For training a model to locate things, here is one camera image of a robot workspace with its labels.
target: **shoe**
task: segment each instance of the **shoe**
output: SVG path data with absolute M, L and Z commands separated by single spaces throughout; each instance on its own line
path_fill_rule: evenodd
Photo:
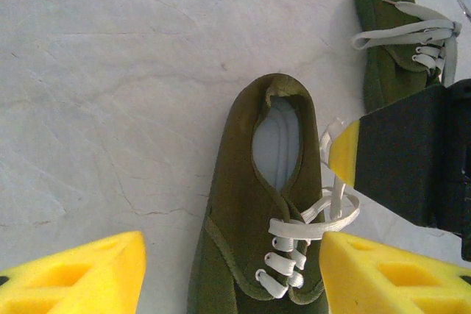
M 331 194 L 308 91 L 284 74 L 256 79 L 224 128 L 187 313 L 327 314 L 317 240 L 358 215 L 325 223 Z
M 368 49 L 367 112 L 439 84 L 442 72 L 442 83 L 453 84 L 460 23 L 414 0 L 355 0 L 355 6 L 365 32 L 352 45 Z

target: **white shoelace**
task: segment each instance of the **white shoelace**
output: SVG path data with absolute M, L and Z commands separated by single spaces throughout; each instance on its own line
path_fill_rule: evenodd
M 416 47 L 417 54 L 412 57 L 412 60 L 426 66 L 429 73 L 439 68 L 443 73 L 445 86 L 453 84 L 458 52 L 456 37 L 461 31 L 461 24 L 451 21 L 435 10 L 415 3 L 383 1 L 393 4 L 399 11 L 418 17 L 422 21 L 393 29 L 359 33 L 353 36 L 352 47 L 367 49 L 374 46 L 420 43 L 421 46 Z
M 327 165 L 328 145 L 344 130 L 340 120 L 334 120 L 325 130 L 320 140 L 321 161 Z M 321 240 L 322 235 L 328 231 L 339 231 L 351 224 L 360 213 L 360 201 L 354 195 L 344 192 L 345 183 L 337 176 L 333 188 L 323 188 L 322 198 L 301 213 L 303 222 L 290 220 L 285 223 L 276 218 L 270 220 L 269 233 L 274 235 L 272 245 L 278 251 L 289 253 L 290 258 L 282 257 L 274 252 L 265 256 L 265 264 L 276 272 L 288 277 L 288 286 L 281 285 L 276 279 L 269 276 L 265 270 L 258 269 L 255 278 L 273 297 L 282 298 L 290 286 L 301 288 L 304 283 L 302 274 L 295 268 L 303 270 L 306 256 L 297 250 L 299 240 L 305 240 L 308 245 L 311 240 Z M 345 195 L 353 205 L 353 211 L 342 217 L 341 199 Z M 318 224 L 310 224 L 327 206 L 330 205 L 330 219 Z

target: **shoe insole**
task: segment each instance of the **shoe insole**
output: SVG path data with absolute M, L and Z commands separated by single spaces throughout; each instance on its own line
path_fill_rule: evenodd
M 275 190 L 287 183 L 300 150 L 297 114 L 286 99 L 272 98 L 272 107 L 255 131 L 253 160 L 261 175 Z

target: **shoe eyelet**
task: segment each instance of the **shoe eyelet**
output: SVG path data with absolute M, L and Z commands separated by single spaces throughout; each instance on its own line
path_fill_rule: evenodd
M 263 272 L 264 274 L 266 274 L 266 271 L 263 270 L 262 268 L 259 268 L 259 269 L 255 272 L 255 279 L 256 279 L 258 282 L 260 282 L 260 273 L 262 273 L 262 272 Z

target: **marble floor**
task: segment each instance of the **marble floor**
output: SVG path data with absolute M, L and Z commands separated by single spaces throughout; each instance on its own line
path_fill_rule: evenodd
M 463 23 L 456 77 L 470 77 L 458 3 L 417 2 Z M 319 131 L 364 114 L 353 0 L 0 0 L 0 29 L 0 268 L 139 229 L 140 314 L 185 312 L 219 138 L 243 87 L 298 78 Z M 466 265 L 457 237 L 362 200 L 348 232 Z

